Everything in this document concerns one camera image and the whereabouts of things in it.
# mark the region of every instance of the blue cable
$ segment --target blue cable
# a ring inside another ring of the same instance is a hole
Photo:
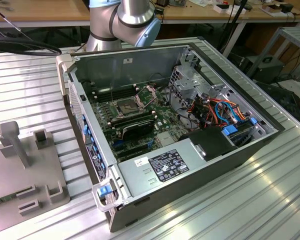
[[[231,106],[229,103],[224,102],[224,101],[221,101],[220,103],[223,103],[223,104],[227,105],[227,107],[231,110],[231,112],[232,112],[233,116],[235,117],[235,119],[236,119],[238,122],[241,122],[240,117],[236,114],[236,112],[234,111],[234,109],[232,108],[232,106]]]
[[[220,118],[221,120],[225,121],[226,124],[229,125],[228,120],[220,116],[219,111],[218,111],[218,104],[219,104],[219,103],[217,103],[217,104],[215,105],[215,114],[217,115],[218,118]]]
[[[229,125],[228,120],[226,120],[225,118],[223,118],[223,117],[221,117],[221,116],[219,115],[218,104],[225,104],[225,105],[231,110],[231,112],[232,112],[233,116],[235,117],[235,119],[236,119],[238,122],[241,122],[240,117],[235,113],[235,111],[233,110],[232,106],[231,106],[229,103],[224,102],[224,101],[220,101],[220,102],[218,102],[218,103],[215,105],[215,113],[216,113],[216,115],[217,115],[218,118],[220,118],[221,120],[225,121],[225,122]]]

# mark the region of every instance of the warning label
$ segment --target warning label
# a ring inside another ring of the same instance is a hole
[[[189,168],[176,149],[150,158],[149,163],[161,182],[173,179],[174,177],[189,171]]]

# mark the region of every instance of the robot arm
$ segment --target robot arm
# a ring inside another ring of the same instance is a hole
[[[90,0],[87,52],[150,46],[160,30],[155,6],[149,0]]]

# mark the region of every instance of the slotted metal surface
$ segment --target slotted metal surface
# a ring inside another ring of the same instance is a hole
[[[195,43],[272,114],[285,132],[241,167],[110,233],[90,193],[92,184],[63,106],[55,59],[0,54],[0,123],[16,120],[20,135],[53,132],[71,201],[0,232],[0,239],[297,239],[300,238],[300,124],[207,42]],[[206,66],[202,72],[218,77]]]
[[[283,27],[279,33],[300,48],[300,27]]]

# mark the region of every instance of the sticker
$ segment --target sticker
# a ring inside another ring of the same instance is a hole
[[[137,167],[140,167],[140,166],[142,166],[142,165],[145,165],[145,164],[148,164],[148,163],[149,163],[148,157],[147,157],[147,156],[144,156],[144,157],[142,157],[142,158],[139,158],[139,159],[137,159],[137,160],[134,160],[134,162],[135,162],[135,165],[136,165]]]
[[[132,58],[125,58],[123,59],[123,64],[132,64],[133,59]]]
[[[189,171],[185,161],[181,158],[176,149],[150,158],[148,162],[151,164],[151,167],[161,182],[173,179]]]

